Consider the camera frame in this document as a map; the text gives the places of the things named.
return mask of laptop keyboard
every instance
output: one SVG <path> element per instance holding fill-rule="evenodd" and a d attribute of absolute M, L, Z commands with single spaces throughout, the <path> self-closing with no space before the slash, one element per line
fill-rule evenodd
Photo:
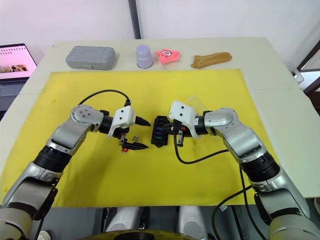
<path fill-rule="evenodd" d="M 17 96 L 24 85 L 24 83 L 0 84 L 0 97 Z"/>

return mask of metal pole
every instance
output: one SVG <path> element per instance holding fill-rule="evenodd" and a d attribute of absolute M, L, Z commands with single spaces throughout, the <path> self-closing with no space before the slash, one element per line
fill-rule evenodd
<path fill-rule="evenodd" d="M 128 2 L 129 2 L 134 38 L 141 39 L 136 0 L 128 0 Z"/>

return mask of white wall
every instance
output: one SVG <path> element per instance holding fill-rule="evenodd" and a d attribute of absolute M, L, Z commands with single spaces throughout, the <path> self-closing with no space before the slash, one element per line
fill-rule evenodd
<path fill-rule="evenodd" d="M 0 0 L 0 45 L 25 43 L 39 63 L 60 40 L 134 39 L 127 0 Z"/>
<path fill-rule="evenodd" d="M 137 5 L 144 38 L 267 37 L 282 59 L 296 66 L 320 40 L 319 0 L 137 0 Z"/>
<path fill-rule="evenodd" d="M 137 8 L 144 38 L 267 37 L 295 65 L 320 39 L 319 0 L 137 0 Z M 127 0 L 0 0 L 0 45 L 26 43 L 37 63 L 55 41 L 133 38 Z"/>

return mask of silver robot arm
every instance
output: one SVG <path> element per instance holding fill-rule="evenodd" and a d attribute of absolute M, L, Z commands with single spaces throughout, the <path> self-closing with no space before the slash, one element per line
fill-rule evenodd
<path fill-rule="evenodd" d="M 99 131 L 108 137 L 116 137 L 123 148 L 147 148 L 142 143 L 127 142 L 126 133 L 134 124 L 150 126 L 136 116 L 130 105 L 118 109 L 113 117 L 107 111 L 98 111 L 88 105 L 74 107 L 68 120 L 54 131 L 5 195 L 0 208 L 0 240 L 29 239 L 32 221 L 41 220 L 48 213 L 58 193 L 56 186 L 63 170 L 88 132 Z"/>
<path fill-rule="evenodd" d="M 309 220 L 306 200 L 256 133 L 239 121 L 235 110 L 224 107 L 198 115 L 190 106 L 174 101 L 169 118 L 187 127 L 194 138 L 205 134 L 222 138 L 257 192 L 254 199 L 261 218 L 270 225 L 271 240 L 320 239 L 320 230 Z"/>

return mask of black cable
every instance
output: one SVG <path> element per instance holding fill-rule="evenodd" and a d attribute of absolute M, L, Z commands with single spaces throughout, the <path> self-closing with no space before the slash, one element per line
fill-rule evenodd
<path fill-rule="evenodd" d="M 89 96 L 87 96 L 85 99 L 83 99 L 78 105 L 83 104 L 85 101 L 87 101 L 89 98 L 92 98 L 95 95 L 101 94 L 101 93 L 105 93 L 105 92 L 114 92 L 114 93 L 118 93 L 121 94 L 122 96 L 124 96 L 128 101 L 130 101 L 129 97 L 124 94 L 122 91 L 118 91 L 118 90 L 114 90 L 114 89 L 105 89 L 105 90 L 101 90 L 101 91 L 97 91 L 95 93 L 90 94 Z"/>
<path fill-rule="evenodd" d="M 37 239 L 38 239 L 38 236 L 39 236 L 39 233 L 40 233 L 40 231 L 41 231 L 41 228 L 42 228 L 42 225 L 43 225 L 43 223 L 44 223 L 44 220 L 45 220 L 44 217 L 40 220 L 39 226 L 38 226 L 38 228 L 37 228 L 37 230 L 36 230 L 36 233 L 35 233 L 35 236 L 34 236 L 34 240 L 37 240 Z"/>
<path fill-rule="evenodd" d="M 245 193 L 246 191 L 248 191 L 248 190 L 251 189 L 251 188 L 252 188 L 251 185 L 250 185 L 250 186 L 247 186 L 247 187 L 245 187 L 244 189 L 242 189 L 242 190 L 240 190 L 240 191 L 238 191 L 238 192 L 236 192 L 236 193 L 234 193 L 234 194 L 226 197 L 224 200 L 222 200 L 222 201 L 215 207 L 215 209 L 214 209 L 213 212 L 212 212 L 212 216 L 211 216 L 211 224 L 212 224 L 212 228 L 213 228 L 213 231 L 214 231 L 214 234 L 215 234 L 216 239 L 221 240 L 221 237 L 219 236 L 219 233 L 218 233 L 217 228 L 216 228 L 216 223 L 215 223 L 215 216 L 216 216 L 216 213 L 217 213 L 218 209 L 219 209 L 223 204 L 225 204 L 227 201 L 229 201 L 230 199 L 233 199 L 234 197 L 236 197 L 236 196 L 238 196 L 238 195 L 240 195 L 240 194 L 242 194 L 242 193 Z"/>
<path fill-rule="evenodd" d="M 235 224 L 236 224 L 236 228 L 237 228 L 238 233 L 239 233 L 240 240 L 245 240 L 244 235 L 242 234 L 241 225 L 240 225 L 240 222 L 239 222 L 239 218 L 238 218 L 235 206 L 231 206 L 231 209 L 232 209 L 234 221 L 235 221 Z"/>
<path fill-rule="evenodd" d="M 240 170 L 240 177 L 241 177 L 241 183 L 242 183 L 242 188 L 244 189 L 245 188 L 245 180 L 244 180 L 244 174 L 242 172 L 242 168 L 239 166 L 239 170 Z M 264 234 L 260 231 L 260 229 L 258 228 L 257 224 L 255 223 L 254 221 L 254 218 L 252 217 L 251 215 L 251 212 L 250 212 L 250 209 L 249 209 L 249 205 L 248 205 L 248 199 L 247 199 L 247 193 L 246 191 L 243 191 L 243 197 L 244 197 L 244 204 L 245 204 L 245 208 L 246 208 L 246 211 L 249 215 L 249 218 L 250 218 L 250 221 L 252 223 L 252 225 L 254 226 L 256 232 L 260 235 L 260 237 L 263 239 L 263 240 L 267 240 L 267 238 L 264 236 Z"/>
<path fill-rule="evenodd" d="M 220 151 L 216 151 L 214 153 L 211 153 L 209 154 L 208 156 L 204 156 L 202 158 L 199 158 L 197 160 L 194 160 L 194 161 L 183 161 L 179 155 L 179 151 L 178 151 L 178 144 L 177 144 L 177 134 L 174 134 L 173 135 L 173 143 L 174 143 L 174 150 L 175 150 L 175 155 L 176 157 L 178 158 L 178 160 L 183 163 L 183 164 L 195 164 L 195 163 L 198 163 L 202 160 L 205 160 L 205 159 L 208 159 L 208 158 L 211 158 L 215 155 L 218 155 L 218 154 L 222 154 L 222 153 L 226 153 L 228 152 L 228 149 L 224 149 L 224 150 L 220 150 Z"/>

